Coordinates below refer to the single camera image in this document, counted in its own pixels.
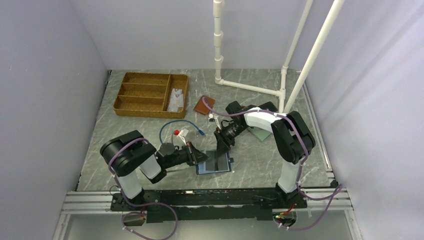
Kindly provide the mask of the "grey card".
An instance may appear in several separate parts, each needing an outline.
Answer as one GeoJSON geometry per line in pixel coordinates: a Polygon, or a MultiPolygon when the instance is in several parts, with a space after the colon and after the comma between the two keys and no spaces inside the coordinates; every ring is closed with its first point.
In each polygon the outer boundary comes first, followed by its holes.
{"type": "Polygon", "coordinates": [[[206,171],[222,172],[229,170],[229,161],[226,154],[223,154],[220,157],[216,157],[215,150],[207,150],[205,153],[210,157],[210,160],[205,162],[204,169],[206,171]]]}

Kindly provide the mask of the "blue leather card holder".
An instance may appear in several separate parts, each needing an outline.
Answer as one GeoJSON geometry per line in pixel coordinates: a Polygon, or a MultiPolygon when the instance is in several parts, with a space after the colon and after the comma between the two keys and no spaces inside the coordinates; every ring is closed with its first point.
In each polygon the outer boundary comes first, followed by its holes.
{"type": "Polygon", "coordinates": [[[226,173],[232,171],[231,164],[234,163],[234,159],[230,157],[229,153],[223,154],[218,158],[215,158],[216,150],[204,150],[203,153],[209,157],[209,160],[201,162],[196,166],[197,175],[226,173]]]}

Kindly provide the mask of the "white credit card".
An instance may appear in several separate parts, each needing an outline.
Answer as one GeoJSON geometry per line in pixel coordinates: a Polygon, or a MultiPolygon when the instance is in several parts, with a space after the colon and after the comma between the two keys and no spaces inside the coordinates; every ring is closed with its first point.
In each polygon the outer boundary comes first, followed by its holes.
{"type": "Polygon", "coordinates": [[[184,107],[183,101],[170,101],[168,106],[167,106],[167,111],[168,112],[178,112],[179,108],[183,108],[183,107],[184,107]]]}
{"type": "Polygon", "coordinates": [[[169,100],[171,105],[182,106],[184,104],[184,95],[183,94],[172,94],[169,100]]]}
{"type": "Polygon", "coordinates": [[[171,90],[171,95],[172,96],[175,96],[176,98],[178,98],[180,95],[182,95],[183,94],[183,90],[182,89],[179,89],[179,88],[173,88],[172,90],[171,90]]]}

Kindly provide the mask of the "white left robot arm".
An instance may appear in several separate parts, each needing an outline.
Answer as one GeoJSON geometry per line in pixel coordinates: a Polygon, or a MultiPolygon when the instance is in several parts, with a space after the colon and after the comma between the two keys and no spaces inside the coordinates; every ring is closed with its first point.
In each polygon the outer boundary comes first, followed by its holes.
{"type": "Polygon", "coordinates": [[[107,141],[99,152],[124,196],[124,204],[131,210],[139,209],[144,203],[145,192],[136,170],[155,184],[167,175],[168,168],[181,164],[196,166],[210,160],[190,141],[183,146],[166,142],[156,149],[137,130],[107,141]]]}

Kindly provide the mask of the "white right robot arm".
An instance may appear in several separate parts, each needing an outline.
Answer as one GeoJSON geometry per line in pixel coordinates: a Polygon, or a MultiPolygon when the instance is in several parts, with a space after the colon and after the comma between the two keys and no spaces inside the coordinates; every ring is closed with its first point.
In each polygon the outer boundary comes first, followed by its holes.
{"type": "Polygon", "coordinates": [[[277,113],[272,102],[262,105],[241,106],[233,101],[226,107],[231,118],[227,125],[214,131],[217,157],[228,153],[235,146],[235,138],[248,128],[270,132],[283,159],[281,174],[276,183],[276,203],[289,207],[298,195],[299,169],[316,146],[316,141],[304,119],[297,111],[277,113]]]}

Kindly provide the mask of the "brown leather card holder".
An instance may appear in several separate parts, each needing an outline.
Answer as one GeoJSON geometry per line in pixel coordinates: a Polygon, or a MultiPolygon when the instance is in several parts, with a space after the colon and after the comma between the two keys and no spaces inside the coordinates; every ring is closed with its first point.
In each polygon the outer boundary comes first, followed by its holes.
{"type": "Polygon", "coordinates": [[[200,99],[198,100],[198,102],[196,103],[196,105],[194,106],[193,110],[196,113],[202,114],[202,115],[207,115],[209,114],[210,110],[207,108],[207,106],[204,104],[203,102],[203,98],[205,98],[205,102],[212,108],[214,103],[215,103],[215,99],[207,96],[207,95],[202,95],[200,97],[200,99]]]}

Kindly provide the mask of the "black leather card holder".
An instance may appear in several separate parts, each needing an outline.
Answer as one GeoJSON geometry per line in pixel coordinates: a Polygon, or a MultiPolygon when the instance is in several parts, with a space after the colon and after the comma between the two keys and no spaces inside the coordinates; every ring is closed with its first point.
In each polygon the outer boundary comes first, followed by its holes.
{"type": "Polygon", "coordinates": [[[262,110],[268,110],[268,111],[271,111],[271,112],[274,112],[274,113],[278,111],[278,108],[271,101],[265,102],[265,103],[259,105],[258,107],[262,110]]]}

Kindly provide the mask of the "wicker cutlery tray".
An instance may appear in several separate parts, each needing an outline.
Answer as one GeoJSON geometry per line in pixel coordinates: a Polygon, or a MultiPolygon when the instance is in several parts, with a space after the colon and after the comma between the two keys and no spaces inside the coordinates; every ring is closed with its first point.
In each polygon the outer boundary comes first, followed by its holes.
{"type": "Polygon", "coordinates": [[[126,72],[113,109],[118,116],[183,119],[186,115],[189,77],[180,73],[126,72]],[[173,90],[181,90],[182,100],[171,110],[173,90]]]}

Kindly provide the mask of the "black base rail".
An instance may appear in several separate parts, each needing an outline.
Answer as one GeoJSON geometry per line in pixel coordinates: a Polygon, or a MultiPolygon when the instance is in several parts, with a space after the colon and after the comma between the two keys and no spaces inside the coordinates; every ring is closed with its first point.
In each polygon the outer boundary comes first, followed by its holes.
{"type": "Polygon", "coordinates": [[[145,190],[127,203],[114,193],[112,212],[146,211],[148,223],[194,220],[256,219],[270,221],[278,211],[306,209],[299,193],[283,193],[275,187],[193,190],[145,190]]]}

